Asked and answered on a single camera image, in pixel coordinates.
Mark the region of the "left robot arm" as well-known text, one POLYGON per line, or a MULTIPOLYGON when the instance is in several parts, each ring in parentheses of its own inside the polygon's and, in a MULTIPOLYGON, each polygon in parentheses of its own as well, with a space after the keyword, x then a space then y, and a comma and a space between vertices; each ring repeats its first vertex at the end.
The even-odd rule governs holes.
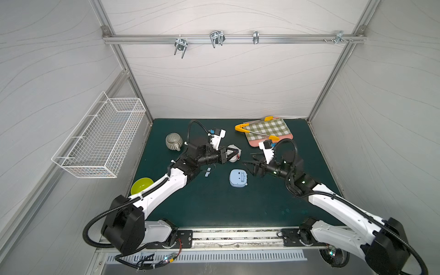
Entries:
POLYGON ((167 173, 145 190, 128 198, 120 195, 112 202, 105 216, 102 235, 122 255, 133 253, 148 236, 151 242, 171 244, 176 228, 171 222, 159 220, 147 229, 144 221, 165 199, 184 188, 201 171, 204 165, 224 164, 238 155, 239 149, 214 147, 210 142, 199 140, 189 143, 177 160, 173 160, 167 173))

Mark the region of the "blue alarm clock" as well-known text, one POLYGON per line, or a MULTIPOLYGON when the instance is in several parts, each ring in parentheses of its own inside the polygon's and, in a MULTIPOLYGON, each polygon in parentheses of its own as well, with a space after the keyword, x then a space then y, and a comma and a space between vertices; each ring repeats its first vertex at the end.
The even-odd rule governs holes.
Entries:
POLYGON ((248 175, 245 170, 233 169, 229 175, 229 182, 232 187, 243 188, 248 184, 248 175))

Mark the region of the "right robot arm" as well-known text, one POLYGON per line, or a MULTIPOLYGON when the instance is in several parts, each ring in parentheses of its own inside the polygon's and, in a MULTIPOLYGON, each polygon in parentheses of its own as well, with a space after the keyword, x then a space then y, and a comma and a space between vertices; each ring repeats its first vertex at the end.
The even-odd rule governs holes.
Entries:
POLYGON ((281 162, 268 162, 261 153, 253 154, 244 166, 252 175, 272 175, 283 179, 286 189, 296 198, 317 206, 347 226, 332 226, 316 218, 308 218, 297 232, 301 243, 317 243, 344 250, 363 259, 379 275, 401 275, 410 258, 406 234, 400 222, 372 215, 341 196, 325 184, 315 181, 303 171, 303 160, 288 151, 281 162))

